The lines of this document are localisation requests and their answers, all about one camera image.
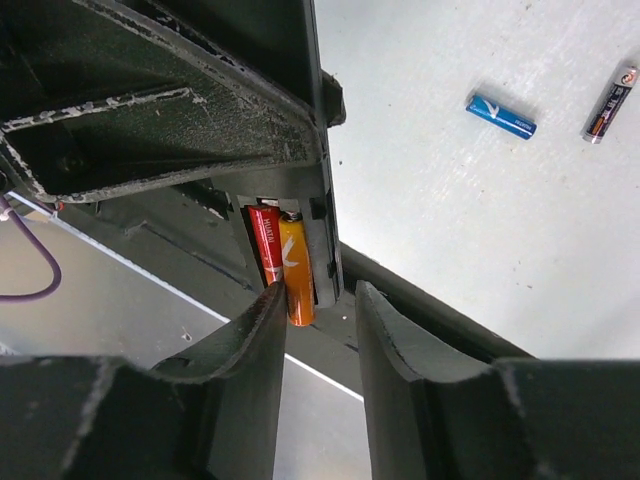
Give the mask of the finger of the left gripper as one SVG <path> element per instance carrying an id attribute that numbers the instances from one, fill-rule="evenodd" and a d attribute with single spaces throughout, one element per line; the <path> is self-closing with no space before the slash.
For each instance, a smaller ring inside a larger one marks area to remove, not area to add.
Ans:
<path id="1" fill-rule="evenodd" d="M 309 1 L 5 1 L 1 172 L 85 203 L 325 153 Z"/>

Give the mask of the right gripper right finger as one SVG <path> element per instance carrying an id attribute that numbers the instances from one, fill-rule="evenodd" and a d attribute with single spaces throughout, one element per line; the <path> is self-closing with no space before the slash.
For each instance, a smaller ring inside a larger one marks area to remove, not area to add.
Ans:
<path id="1" fill-rule="evenodd" d="M 356 289 L 371 472 L 376 479 L 635 479 L 635 360 L 485 363 Z"/>

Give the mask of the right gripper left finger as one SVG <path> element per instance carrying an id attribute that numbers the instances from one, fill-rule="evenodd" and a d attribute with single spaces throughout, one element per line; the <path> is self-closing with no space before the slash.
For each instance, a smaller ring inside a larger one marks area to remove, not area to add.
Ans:
<path id="1" fill-rule="evenodd" d="M 287 333 L 274 283 L 151 369 L 112 356 L 1 360 L 5 479 L 269 479 Z"/>

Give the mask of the orange battery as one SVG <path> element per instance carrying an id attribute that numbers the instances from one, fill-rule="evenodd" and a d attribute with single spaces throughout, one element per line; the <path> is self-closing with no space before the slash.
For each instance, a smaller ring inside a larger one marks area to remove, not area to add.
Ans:
<path id="1" fill-rule="evenodd" d="M 289 320 L 306 327 L 315 319 L 315 296 L 304 222 L 299 212 L 284 212 L 278 226 Z"/>

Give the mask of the black remote control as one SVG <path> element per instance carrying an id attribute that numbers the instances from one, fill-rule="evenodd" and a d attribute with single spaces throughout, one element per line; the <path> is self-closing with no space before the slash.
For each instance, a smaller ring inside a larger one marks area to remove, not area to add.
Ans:
<path id="1" fill-rule="evenodd" d="M 233 58 L 310 107 L 321 151 L 308 165 L 218 175 L 215 188 L 243 197 L 278 199 L 301 211 L 320 308 L 344 288 L 331 178 L 328 116 L 341 105 L 339 86 L 321 68 L 311 1 L 165 1 L 163 7 Z"/>

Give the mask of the red yellow battery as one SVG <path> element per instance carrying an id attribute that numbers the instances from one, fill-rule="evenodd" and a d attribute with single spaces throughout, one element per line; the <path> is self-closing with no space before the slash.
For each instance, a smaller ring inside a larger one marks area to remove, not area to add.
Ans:
<path id="1" fill-rule="evenodd" d="M 266 284 L 271 285 L 283 276 L 279 231 L 281 212 L 277 207 L 259 205 L 249 206 L 248 213 Z"/>

